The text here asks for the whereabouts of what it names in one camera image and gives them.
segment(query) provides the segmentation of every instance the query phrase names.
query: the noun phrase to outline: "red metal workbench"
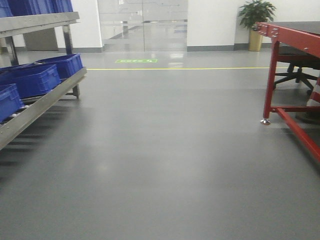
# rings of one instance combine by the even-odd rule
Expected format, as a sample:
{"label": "red metal workbench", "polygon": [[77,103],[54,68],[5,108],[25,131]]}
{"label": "red metal workbench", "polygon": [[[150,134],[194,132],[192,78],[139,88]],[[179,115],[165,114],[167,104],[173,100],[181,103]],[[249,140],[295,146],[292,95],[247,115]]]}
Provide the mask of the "red metal workbench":
{"label": "red metal workbench", "polygon": [[281,58],[279,44],[284,43],[304,51],[312,56],[296,56],[295,58],[320,58],[320,21],[310,22],[258,22],[257,30],[260,35],[271,38],[272,54],[265,93],[263,119],[261,123],[269,125],[270,113],[277,113],[295,133],[299,140],[306,146],[310,153],[320,163],[320,147],[306,134],[306,132],[291,118],[287,112],[320,112],[320,106],[273,106],[271,104],[277,62]]}

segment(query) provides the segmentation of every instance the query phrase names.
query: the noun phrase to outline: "green floor sign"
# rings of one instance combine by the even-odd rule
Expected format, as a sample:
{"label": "green floor sign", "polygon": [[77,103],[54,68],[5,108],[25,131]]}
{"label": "green floor sign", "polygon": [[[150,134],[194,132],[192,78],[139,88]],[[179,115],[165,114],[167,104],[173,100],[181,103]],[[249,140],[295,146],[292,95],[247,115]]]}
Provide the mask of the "green floor sign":
{"label": "green floor sign", "polygon": [[158,59],[118,59],[116,64],[149,64],[156,63]]}

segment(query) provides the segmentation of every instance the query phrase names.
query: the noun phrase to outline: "potted plant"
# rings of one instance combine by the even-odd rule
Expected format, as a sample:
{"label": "potted plant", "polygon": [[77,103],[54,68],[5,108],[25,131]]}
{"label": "potted plant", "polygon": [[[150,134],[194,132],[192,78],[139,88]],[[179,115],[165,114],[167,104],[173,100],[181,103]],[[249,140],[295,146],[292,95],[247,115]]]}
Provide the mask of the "potted plant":
{"label": "potted plant", "polygon": [[252,28],[256,22],[272,22],[276,7],[269,1],[263,0],[252,0],[252,2],[246,1],[245,3],[240,7],[242,10],[238,15],[242,17],[240,25],[250,30],[249,51],[260,51],[263,36],[253,31]]}

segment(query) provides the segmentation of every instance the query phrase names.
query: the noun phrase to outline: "glass door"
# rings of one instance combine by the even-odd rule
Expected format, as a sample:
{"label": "glass door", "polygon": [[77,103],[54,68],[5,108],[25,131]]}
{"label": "glass door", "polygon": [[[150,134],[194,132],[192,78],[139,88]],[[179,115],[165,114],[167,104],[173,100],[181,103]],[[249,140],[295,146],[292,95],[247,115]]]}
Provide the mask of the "glass door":
{"label": "glass door", "polygon": [[186,51],[188,0],[98,0],[108,52]]}

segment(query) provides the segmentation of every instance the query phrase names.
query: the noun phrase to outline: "red and white striped object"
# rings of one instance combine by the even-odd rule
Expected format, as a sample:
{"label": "red and white striped object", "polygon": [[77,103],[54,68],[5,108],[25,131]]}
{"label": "red and white striped object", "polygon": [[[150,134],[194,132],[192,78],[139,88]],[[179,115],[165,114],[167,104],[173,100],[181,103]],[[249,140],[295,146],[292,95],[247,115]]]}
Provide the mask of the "red and white striped object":
{"label": "red and white striped object", "polygon": [[320,77],[318,77],[318,80],[316,81],[316,84],[306,105],[308,107],[320,106]]}

